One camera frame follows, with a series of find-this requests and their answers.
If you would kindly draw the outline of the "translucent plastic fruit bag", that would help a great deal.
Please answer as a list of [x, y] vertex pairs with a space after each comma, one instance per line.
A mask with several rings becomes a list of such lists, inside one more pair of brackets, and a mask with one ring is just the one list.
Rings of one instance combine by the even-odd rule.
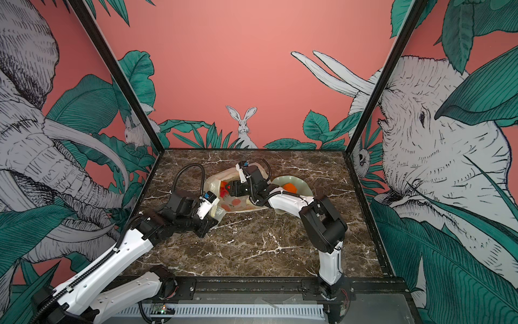
[[258, 207], [250, 202], [249, 194], [245, 190], [236, 193], [226, 189], [226, 185], [232, 181], [240, 182], [240, 173], [236, 166], [212, 175], [205, 181], [204, 191], [212, 192], [217, 195], [219, 202], [211, 208], [209, 216], [220, 222], [227, 213], [246, 213], [257, 210], [266, 209], [267, 207]]

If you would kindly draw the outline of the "orange fruit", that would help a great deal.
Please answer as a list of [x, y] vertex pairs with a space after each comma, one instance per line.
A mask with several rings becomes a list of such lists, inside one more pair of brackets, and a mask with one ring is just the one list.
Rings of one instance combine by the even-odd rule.
[[282, 187], [283, 187], [284, 190], [287, 190], [288, 192], [291, 192], [291, 193], [297, 193], [298, 192], [297, 187], [294, 184], [292, 184], [292, 183], [284, 184]]

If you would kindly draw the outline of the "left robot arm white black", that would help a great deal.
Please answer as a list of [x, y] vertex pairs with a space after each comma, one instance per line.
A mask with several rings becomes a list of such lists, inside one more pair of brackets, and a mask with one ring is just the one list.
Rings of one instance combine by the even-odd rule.
[[31, 323], [102, 323], [114, 314], [147, 298], [168, 300], [178, 293], [178, 281], [164, 265], [155, 265], [139, 278], [107, 290], [133, 262], [174, 234], [193, 232], [203, 237], [217, 225], [210, 212], [220, 201], [221, 187], [201, 184], [194, 196], [173, 188], [169, 200], [140, 212], [125, 225], [107, 252], [73, 278], [32, 297]]

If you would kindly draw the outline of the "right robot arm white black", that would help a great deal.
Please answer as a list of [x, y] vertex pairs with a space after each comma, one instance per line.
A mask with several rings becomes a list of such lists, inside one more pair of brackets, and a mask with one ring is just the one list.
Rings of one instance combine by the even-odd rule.
[[229, 182], [225, 190], [232, 197], [247, 196], [254, 206], [278, 209], [300, 218], [310, 242], [319, 253], [319, 290], [328, 300], [336, 298], [344, 278], [341, 251], [347, 224], [330, 198], [324, 194], [309, 197], [292, 193], [271, 183], [258, 166], [248, 161], [240, 161], [236, 170], [240, 179]]

